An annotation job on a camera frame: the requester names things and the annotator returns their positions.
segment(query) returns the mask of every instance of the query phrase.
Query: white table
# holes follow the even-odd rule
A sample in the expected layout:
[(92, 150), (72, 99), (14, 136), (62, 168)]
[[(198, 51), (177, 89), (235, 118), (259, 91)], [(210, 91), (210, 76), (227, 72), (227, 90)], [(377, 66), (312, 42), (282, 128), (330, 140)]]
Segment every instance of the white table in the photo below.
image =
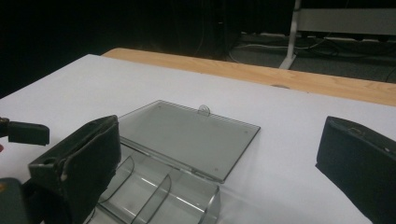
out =
[(219, 223), (370, 223), (316, 167), (327, 116), (396, 139), (396, 107), (286, 90), (188, 71), (86, 56), (0, 100), (0, 115), (50, 128), (46, 147), (8, 143), (0, 177), (29, 178), (27, 164), (84, 123), (156, 100), (262, 127), (221, 186)]

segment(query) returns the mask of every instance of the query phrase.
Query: black cable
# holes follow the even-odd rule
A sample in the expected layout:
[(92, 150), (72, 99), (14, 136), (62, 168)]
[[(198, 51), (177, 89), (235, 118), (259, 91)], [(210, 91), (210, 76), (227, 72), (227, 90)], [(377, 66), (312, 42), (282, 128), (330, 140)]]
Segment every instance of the black cable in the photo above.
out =
[(179, 26), (177, 25), (177, 22), (179, 21), (179, 19), (177, 17), (177, 11), (175, 9), (175, 4), (174, 4), (173, 0), (171, 0), (171, 8), (172, 8), (172, 20), (173, 20), (173, 24), (175, 25), (175, 28), (176, 28), (178, 50), (179, 50), (179, 53), (183, 54), (183, 47), (182, 47), (182, 44), (180, 41), (181, 40), (180, 29), (179, 29)]
[[(315, 46), (314, 48), (307, 48), (304, 49), (304, 51), (308, 52), (308, 53), (312, 53), (316, 56), (319, 57), (325, 57), (325, 58), (335, 58), (339, 56), (339, 49), (336, 48), (335, 46), (329, 45), (327, 43), (325, 43), (326, 39), (323, 39), (324, 41), (319, 42), (320, 45)], [(323, 50), (327, 50), (329, 51), (329, 53), (323, 53)]]
[(335, 41), (332, 41), (330, 39), (327, 39), (327, 41), (332, 43), (332, 44), (334, 44), (336, 47), (338, 47), (340, 49), (345, 49), (345, 50), (348, 50), (350, 52), (364, 54), (364, 55), (369, 55), (369, 56), (387, 55), (387, 54), (391, 54), (392, 52), (396, 51), (396, 43), (391, 44), (389, 47), (387, 47), (387, 49), (385, 51), (378, 51), (378, 52), (375, 52), (375, 53), (370, 53), (370, 52), (363, 52), (363, 51), (347, 48), (347, 47), (345, 47), (343, 45), (340, 45), (339, 43), (337, 43)]
[(388, 82), (388, 80), (389, 80), (389, 78), (390, 78), (390, 75), (392, 75), (392, 73), (393, 73), (394, 71), (396, 71), (396, 67), (394, 67), (394, 68), (389, 72), (389, 74), (388, 74), (387, 77), (385, 78), (385, 82)]
[[(295, 48), (296, 49), (313, 49), (313, 48), (316, 48), (317, 46), (322, 45), (322, 43), (324, 41), (325, 41), (325, 39), (322, 39), (320, 42), (314, 41), (313, 44), (310, 44), (307, 47), (295, 46)], [(259, 44), (256, 44), (257, 41), (254, 41), (254, 42), (250, 42), (250, 43), (247, 42), (247, 44), (245, 44), (245, 45), (238, 45), (235, 48), (236, 49), (241, 49), (241, 48), (246, 48), (246, 47), (262, 47), (262, 48), (268, 48), (268, 49), (287, 49), (288, 46), (285, 45), (287, 43), (284, 43), (284, 44), (273, 44), (273, 43), (282, 43), (282, 42), (284, 43), (285, 40), (268, 41), (268, 42), (265, 42), (265, 43), (259, 42)]]
[(196, 56), (196, 54), (199, 52), (199, 50), (201, 49), (202, 45), (204, 44), (204, 38), (205, 38), (205, 4), (204, 4), (205, 0), (201, 0), (201, 25), (202, 25), (202, 32), (201, 32), (201, 39), (198, 45), (197, 50), (194, 52), (194, 54), (192, 56)]
[(286, 47), (285, 44), (288, 44), (288, 40), (272, 40), (272, 41), (267, 41), (267, 42), (262, 42), (262, 41), (245, 41), (245, 40), (239, 40), (237, 45), (273, 45), (273, 46), (278, 46), (278, 47)]
[(343, 55), (340, 55), (338, 52), (337, 53), (326, 54), (326, 53), (322, 53), (322, 52), (319, 52), (319, 51), (314, 50), (314, 49), (306, 49), (305, 51), (307, 51), (309, 53), (312, 53), (312, 54), (316, 54), (318, 56), (326, 57), (326, 58), (362, 59), (362, 58), (371, 57), (369, 55), (343, 56)]

